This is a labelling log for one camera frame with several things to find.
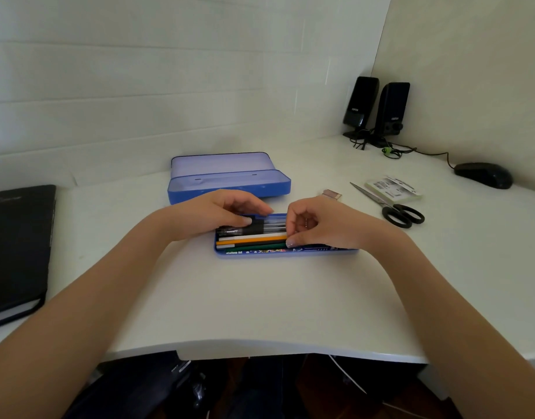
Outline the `person's left hand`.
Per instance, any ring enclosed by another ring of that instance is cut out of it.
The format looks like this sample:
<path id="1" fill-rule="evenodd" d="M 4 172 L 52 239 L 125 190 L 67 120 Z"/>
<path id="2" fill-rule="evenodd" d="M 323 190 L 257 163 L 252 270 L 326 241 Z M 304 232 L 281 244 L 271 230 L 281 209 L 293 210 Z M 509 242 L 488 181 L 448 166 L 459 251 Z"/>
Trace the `person's left hand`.
<path id="1" fill-rule="evenodd" d="M 162 209 L 158 221 L 170 241 L 180 241 L 221 227 L 223 216 L 271 213 L 266 202 L 249 192 L 220 189 Z"/>

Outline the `person's right hand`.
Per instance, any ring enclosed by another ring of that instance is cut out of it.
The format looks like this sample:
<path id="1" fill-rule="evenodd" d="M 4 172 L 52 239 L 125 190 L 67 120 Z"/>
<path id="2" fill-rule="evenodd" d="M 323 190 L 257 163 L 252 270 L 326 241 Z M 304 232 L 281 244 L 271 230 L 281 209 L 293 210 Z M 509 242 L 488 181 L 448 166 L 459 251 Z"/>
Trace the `person's right hand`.
<path id="1" fill-rule="evenodd" d="M 313 245 L 368 249 L 383 222 L 326 196 L 297 200 L 288 206 L 287 238 L 313 229 Z"/>

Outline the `black pen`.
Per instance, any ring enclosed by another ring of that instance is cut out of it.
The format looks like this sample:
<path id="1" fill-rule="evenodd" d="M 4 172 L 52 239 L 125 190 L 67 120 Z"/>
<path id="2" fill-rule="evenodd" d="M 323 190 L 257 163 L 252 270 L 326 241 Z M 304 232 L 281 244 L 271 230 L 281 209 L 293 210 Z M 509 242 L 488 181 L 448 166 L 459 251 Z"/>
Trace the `black pen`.
<path id="1" fill-rule="evenodd" d="M 231 237 L 231 236 L 241 236 L 241 235 L 257 235 L 264 233 L 280 233 L 286 232 L 286 227 L 264 227 L 260 222 L 260 219 L 253 219 L 252 223 L 247 227 L 220 227 L 216 230 L 216 235 L 218 237 Z"/>

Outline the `person's right forearm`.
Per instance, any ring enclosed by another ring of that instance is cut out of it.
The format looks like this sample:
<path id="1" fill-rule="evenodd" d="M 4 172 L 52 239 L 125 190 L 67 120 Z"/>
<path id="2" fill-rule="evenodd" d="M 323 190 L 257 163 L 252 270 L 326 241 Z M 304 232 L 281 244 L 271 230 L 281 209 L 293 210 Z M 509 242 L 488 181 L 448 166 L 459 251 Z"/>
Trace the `person's right forearm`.
<path id="1" fill-rule="evenodd" d="M 464 419 L 535 419 L 535 369 L 402 231 L 360 214 L 359 247 L 389 276 Z"/>

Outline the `person's left forearm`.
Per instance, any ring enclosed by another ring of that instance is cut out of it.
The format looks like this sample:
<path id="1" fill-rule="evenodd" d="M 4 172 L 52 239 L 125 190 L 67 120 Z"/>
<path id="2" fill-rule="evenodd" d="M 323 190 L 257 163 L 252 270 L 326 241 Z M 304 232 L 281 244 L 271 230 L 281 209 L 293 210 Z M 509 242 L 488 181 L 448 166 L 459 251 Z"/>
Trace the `person's left forearm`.
<path id="1" fill-rule="evenodd" d="M 173 240 L 166 208 L 136 225 L 0 343 L 0 419 L 60 419 Z"/>

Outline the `white pencil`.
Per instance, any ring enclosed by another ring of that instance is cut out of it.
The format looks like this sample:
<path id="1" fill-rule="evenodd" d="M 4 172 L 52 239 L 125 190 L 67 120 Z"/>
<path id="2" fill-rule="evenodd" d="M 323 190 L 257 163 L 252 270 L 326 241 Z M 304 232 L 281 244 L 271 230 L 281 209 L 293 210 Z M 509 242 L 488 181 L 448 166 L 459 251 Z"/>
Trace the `white pencil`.
<path id="1" fill-rule="evenodd" d="M 281 240 L 286 239 L 287 235 L 284 232 L 280 233 L 264 233 L 257 235 L 241 235 L 241 236 L 231 236 L 231 237 L 220 237 L 216 240 L 217 245 L 230 245 L 230 244 L 240 244 L 245 241 L 271 241 L 271 240 Z"/>

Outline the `orange pencil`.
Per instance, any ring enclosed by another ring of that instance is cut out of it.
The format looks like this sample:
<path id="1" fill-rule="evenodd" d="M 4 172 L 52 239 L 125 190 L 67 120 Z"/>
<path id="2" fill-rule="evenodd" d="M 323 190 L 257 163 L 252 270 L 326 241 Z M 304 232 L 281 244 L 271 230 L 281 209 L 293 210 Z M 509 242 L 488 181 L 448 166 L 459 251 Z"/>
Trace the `orange pencil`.
<path id="1" fill-rule="evenodd" d="M 271 240 L 271 241 L 284 241 L 285 239 L 281 239 L 281 240 Z M 245 242 L 242 242 L 240 244 L 259 244 L 261 242 L 271 242 L 271 241 L 267 241 L 267 240 L 263 240 L 263 241 L 245 241 Z M 215 244 L 216 246 L 235 246 L 235 245 L 238 245 L 238 244 L 230 244 L 230 245 L 217 245 Z"/>

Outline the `green pencil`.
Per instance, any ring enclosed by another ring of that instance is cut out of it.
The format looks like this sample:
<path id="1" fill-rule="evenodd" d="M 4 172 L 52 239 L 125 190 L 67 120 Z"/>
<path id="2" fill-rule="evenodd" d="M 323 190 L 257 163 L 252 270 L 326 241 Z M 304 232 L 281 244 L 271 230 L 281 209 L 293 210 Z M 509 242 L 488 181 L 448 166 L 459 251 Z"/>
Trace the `green pencil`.
<path id="1" fill-rule="evenodd" d="M 281 250 L 287 248 L 286 243 L 276 242 L 274 244 L 257 244 L 257 245 L 239 245 L 235 247 L 222 248 L 223 252 L 239 252 L 239 251 L 266 251 L 266 250 Z"/>

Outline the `blue pencil case tray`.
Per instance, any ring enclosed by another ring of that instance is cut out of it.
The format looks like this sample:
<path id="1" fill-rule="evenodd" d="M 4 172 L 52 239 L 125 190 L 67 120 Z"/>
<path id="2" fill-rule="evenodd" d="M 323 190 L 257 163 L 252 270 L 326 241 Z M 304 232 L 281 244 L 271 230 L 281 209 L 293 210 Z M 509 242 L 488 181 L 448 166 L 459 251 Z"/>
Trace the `blue pencil case tray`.
<path id="1" fill-rule="evenodd" d="M 271 214 L 269 216 L 272 216 L 272 215 L 277 215 L 277 216 L 285 215 L 286 216 L 285 213 L 275 213 L 275 214 Z M 258 215 L 247 215 L 247 216 L 252 218 L 252 219 L 264 219 L 266 217 L 269 217 L 269 216 L 262 217 L 262 216 L 258 216 Z M 215 242 L 219 238 L 216 235 L 216 230 L 215 230 Z M 259 244 L 274 244 L 276 242 L 281 242 L 281 241 L 261 242 Z M 306 255 L 317 255 L 317 254 L 321 254 L 321 253 L 348 253 L 348 252 L 352 252 L 352 249 L 338 248 L 338 247 L 322 245 L 322 244 L 307 245 L 307 246 L 301 246 L 301 247 L 296 247 L 296 248 L 285 248 L 285 249 L 281 249 L 281 250 L 239 251 L 239 252 L 223 252 L 223 251 L 221 251 L 222 248 L 229 248 L 229 247 L 235 247 L 235 246 L 216 246 L 215 243 L 214 243 L 214 250 L 220 256 L 230 256 L 230 257 L 253 256 L 253 255 L 254 256 L 259 256 L 259 255 L 269 255 L 269 256 L 275 256 L 275 255 L 304 255 L 304 254 L 306 254 Z"/>

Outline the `open blue tin pencil case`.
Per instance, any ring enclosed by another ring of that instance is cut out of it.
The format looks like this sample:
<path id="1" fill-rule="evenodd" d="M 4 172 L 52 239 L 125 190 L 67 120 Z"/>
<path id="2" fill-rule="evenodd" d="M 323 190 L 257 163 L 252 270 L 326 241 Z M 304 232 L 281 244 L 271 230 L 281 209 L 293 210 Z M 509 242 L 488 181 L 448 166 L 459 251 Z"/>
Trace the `open blue tin pencil case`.
<path id="1" fill-rule="evenodd" d="M 242 190 L 258 198 L 285 196 L 292 181 L 265 152 L 176 156 L 167 195 L 171 205 L 219 190 Z"/>

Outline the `white packet with barcode label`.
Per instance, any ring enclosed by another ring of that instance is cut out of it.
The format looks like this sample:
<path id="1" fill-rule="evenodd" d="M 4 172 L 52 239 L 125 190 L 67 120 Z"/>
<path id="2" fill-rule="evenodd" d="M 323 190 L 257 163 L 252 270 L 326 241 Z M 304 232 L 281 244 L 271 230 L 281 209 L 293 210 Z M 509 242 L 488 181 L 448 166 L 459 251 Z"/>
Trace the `white packet with barcode label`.
<path id="1" fill-rule="evenodd" d="M 391 176 L 368 180 L 364 187 L 389 204 L 405 204 L 423 197 L 410 184 Z"/>

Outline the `black desktop speaker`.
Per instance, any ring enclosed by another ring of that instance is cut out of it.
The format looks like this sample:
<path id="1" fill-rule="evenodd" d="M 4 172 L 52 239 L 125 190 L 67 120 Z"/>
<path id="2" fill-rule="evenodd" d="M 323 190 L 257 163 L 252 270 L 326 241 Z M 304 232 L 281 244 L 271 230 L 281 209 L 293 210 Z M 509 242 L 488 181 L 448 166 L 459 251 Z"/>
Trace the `black desktop speaker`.
<path id="1" fill-rule="evenodd" d="M 380 81 L 377 77 L 358 77 L 356 79 L 342 123 L 353 128 L 344 132 L 349 139 L 362 139 L 369 132 L 366 128 L 378 95 Z"/>
<path id="2" fill-rule="evenodd" d="M 410 89 L 409 82 L 391 82 L 383 87 L 369 144 L 377 148 L 386 147 L 387 137 L 401 133 Z"/>

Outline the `black bag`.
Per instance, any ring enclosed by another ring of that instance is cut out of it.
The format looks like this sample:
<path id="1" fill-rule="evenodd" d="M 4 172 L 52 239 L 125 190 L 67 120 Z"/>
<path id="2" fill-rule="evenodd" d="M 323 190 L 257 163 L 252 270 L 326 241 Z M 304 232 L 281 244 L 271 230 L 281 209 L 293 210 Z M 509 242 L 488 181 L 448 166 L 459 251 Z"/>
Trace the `black bag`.
<path id="1" fill-rule="evenodd" d="M 191 413 L 206 401 L 205 375 L 175 351 L 112 362 L 83 389 L 62 419 L 146 419 L 163 402 Z"/>

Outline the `black computer mouse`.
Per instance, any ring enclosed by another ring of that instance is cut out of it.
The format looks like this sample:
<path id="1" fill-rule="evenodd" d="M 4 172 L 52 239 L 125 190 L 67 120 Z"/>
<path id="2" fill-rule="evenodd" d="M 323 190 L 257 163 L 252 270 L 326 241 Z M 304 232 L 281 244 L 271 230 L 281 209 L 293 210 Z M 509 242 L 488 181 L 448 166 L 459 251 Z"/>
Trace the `black computer mouse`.
<path id="1" fill-rule="evenodd" d="M 454 166 L 455 175 L 481 183 L 494 189 L 512 187 L 514 178 L 508 169 L 488 162 L 466 162 Z"/>

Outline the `black notebook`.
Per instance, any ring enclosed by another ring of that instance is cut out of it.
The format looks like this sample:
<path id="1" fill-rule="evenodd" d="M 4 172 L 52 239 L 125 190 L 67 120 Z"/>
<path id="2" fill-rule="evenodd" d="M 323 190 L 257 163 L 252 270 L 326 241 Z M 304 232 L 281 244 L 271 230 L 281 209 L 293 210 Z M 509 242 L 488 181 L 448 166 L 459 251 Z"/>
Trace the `black notebook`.
<path id="1" fill-rule="evenodd" d="M 46 301 L 56 191 L 55 185 L 0 191 L 0 327 Z"/>

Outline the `black handled scissors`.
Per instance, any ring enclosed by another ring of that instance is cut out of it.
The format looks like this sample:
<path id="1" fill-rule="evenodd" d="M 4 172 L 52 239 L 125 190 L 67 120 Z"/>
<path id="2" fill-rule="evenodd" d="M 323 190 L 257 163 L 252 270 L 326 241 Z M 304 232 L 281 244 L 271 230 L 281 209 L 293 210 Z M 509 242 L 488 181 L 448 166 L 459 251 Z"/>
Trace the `black handled scissors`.
<path id="1" fill-rule="evenodd" d="M 362 189 L 360 186 L 356 185 L 355 183 L 350 182 L 350 184 L 355 189 L 360 191 L 362 194 L 364 194 L 365 196 L 375 201 L 375 203 L 383 206 L 382 208 L 383 218 L 396 227 L 406 230 L 406 229 L 410 229 L 412 225 L 421 225 L 426 220 L 425 216 L 422 213 L 420 213 L 419 211 L 411 207 L 408 207 L 403 204 L 388 203 L 387 201 L 383 200 L 382 198 L 378 197 L 372 192 L 366 189 Z"/>

